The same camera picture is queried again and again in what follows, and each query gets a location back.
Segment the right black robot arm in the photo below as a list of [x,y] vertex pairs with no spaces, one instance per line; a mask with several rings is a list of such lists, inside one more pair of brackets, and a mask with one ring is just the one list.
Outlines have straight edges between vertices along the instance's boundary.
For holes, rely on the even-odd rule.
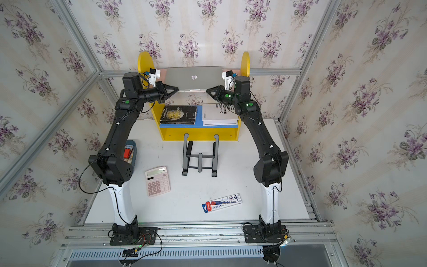
[[285,175],[289,155],[282,151],[272,139],[265,126],[261,107],[250,90],[250,78],[238,76],[233,79],[234,90],[220,85],[206,90],[215,101],[231,105],[234,112],[248,128],[256,145],[259,160],[254,166],[256,181],[263,186],[263,207],[259,226],[262,233],[274,233],[281,230],[278,207],[278,194],[282,190],[282,178]]

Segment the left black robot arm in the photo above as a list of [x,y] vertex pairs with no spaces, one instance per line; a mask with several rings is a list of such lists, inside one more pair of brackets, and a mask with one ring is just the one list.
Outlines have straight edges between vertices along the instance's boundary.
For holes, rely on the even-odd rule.
[[89,166],[110,193],[115,212],[113,234],[136,239],[140,229],[130,193],[134,166],[123,158],[126,142],[144,106],[147,103],[164,103],[178,93],[179,88],[164,84],[148,72],[128,72],[124,74],[122,82],[124,88],[115,105],[110,131],[99,152],[89,157]]

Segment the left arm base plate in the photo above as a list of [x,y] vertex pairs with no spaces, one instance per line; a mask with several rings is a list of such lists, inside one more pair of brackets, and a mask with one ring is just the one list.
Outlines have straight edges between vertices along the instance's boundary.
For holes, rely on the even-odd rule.
[[158,228],[148,227],[148,228],[137,228],[137,227],[116,227],[112,228],[108,237],[110,238],[110,246],[124,246],[124,245],[133,245],[133,246],[144,246],[144,245],[154,245],[157,239]]

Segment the silver laptop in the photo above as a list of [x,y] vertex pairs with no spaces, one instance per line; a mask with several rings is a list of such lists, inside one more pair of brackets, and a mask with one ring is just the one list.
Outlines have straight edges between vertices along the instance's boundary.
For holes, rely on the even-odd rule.
[[167,69],[165,84],[180,91],[204,91],[224,85],[221,67],[173,67]]

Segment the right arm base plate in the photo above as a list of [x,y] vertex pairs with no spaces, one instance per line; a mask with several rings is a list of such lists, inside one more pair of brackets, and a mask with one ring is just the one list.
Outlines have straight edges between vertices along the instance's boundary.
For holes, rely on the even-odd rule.
[[253,225],[245,222],[242,225],[245,242],[251,243],[281,243],[289,238],[289,231],[285,225],[278,221],[274,224]]

